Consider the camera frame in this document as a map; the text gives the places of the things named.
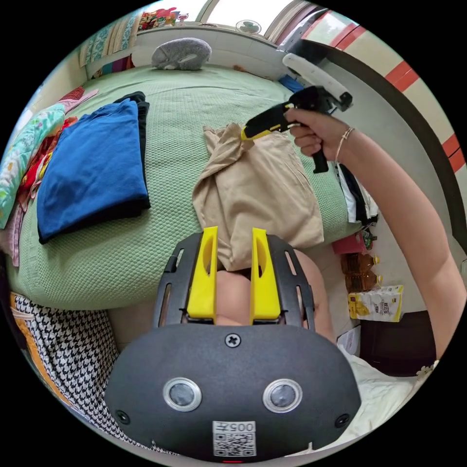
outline bottle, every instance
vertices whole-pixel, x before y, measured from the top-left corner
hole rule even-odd
[[[347,292],[368,292],[374,286],[380,286],[382,276],[377,276],[374,272],[361,272],[360,274],[347,274],[345,276],[345,286]]]
[[[379,263],[377,256],[363,253],[350,253],[341,256],[341,269],[344,274],[359,274],[368,272]]]

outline handheld device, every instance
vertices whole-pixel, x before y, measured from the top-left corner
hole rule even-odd
[[[292,94],[288,101],[275,105],[248,120],[242,131],[243,140],[261,138],[273,131],[289,130],[297,124],[297,122],[288,122],[284,116],[285,112],[292,107],[329,113],[334,108],[344,112],[352,106],[353,97],[348,90],[321,68],[295,54],[285,55],[282,62],[286,67],[314,85]],[[329,170],[322,149],[313,158],[315,174]]]
[[[106,389],[134,441],[204,461],[257,462],[326,446],[357,413],[352,369],[315,332],[313,292],[293,248],[260,229],[252,242],[250,326],[214,325],[217,227],[174,249],[154,327],[123,350]]]

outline fan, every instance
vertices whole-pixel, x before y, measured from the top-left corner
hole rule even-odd
[[[256,21],[244,19],[236,24],[237,31],[247,34],[258,34],[261,32],[261,26]]]

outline qr code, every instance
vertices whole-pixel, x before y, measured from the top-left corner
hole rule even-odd
[[[256,455],[254,422],[214,422],[214,455],[251,457]]]

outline green bedspread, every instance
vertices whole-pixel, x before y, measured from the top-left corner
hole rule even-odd
[[[8,264],[11,289],[40,305],[61,309],[149,301],[155,299],[176,243],[200,229],[192,190],[208,160],[203,125],[243,124],[291,93],[279,83],[218,67],[199,72],[136,68],[84,87],[98,88],[99,93],[69,116],[91,113],[131,92],[146,94],[150,103],[146,178],[152,208],[140,218],[104,223],[42,246],[32,203],[22,225],[19,269]],[[313,161],[302,156],[302,162],[320,205],[325,242],[355,232],[356,226],[347,222],[334,171],[314,175]]]

